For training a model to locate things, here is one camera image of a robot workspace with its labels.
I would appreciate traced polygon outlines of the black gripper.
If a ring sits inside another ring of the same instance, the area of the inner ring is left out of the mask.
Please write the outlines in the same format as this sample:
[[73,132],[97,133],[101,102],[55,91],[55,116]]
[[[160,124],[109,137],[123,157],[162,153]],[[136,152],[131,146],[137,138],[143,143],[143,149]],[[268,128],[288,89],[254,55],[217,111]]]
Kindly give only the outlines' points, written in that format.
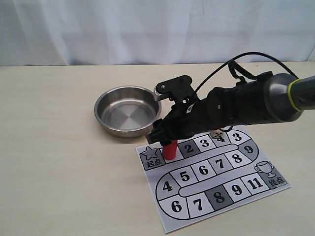
[[174,140],[188,139],[211,129],[206,99],[202,99],[188,107],[176,105],[165,118],[154,122],[153,130],[146,135],[146,140],[148,144],[161,142],[164,147]]

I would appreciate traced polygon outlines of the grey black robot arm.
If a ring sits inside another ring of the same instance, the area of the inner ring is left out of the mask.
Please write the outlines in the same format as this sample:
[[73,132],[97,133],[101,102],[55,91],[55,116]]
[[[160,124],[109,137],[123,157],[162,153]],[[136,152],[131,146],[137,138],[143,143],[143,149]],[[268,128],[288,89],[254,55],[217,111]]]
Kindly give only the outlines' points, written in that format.
[[232,88],[213,88],[199,99],[192,78],[179,76],[156,85],[155,100],[174,101],[170,112],[153,123],[146,135],[149,144],[162,146],[196,134],[228,126],[292,122],[303,111],[315,108],[314,76],[296,79],[287,73],[265,72],[252,82]]

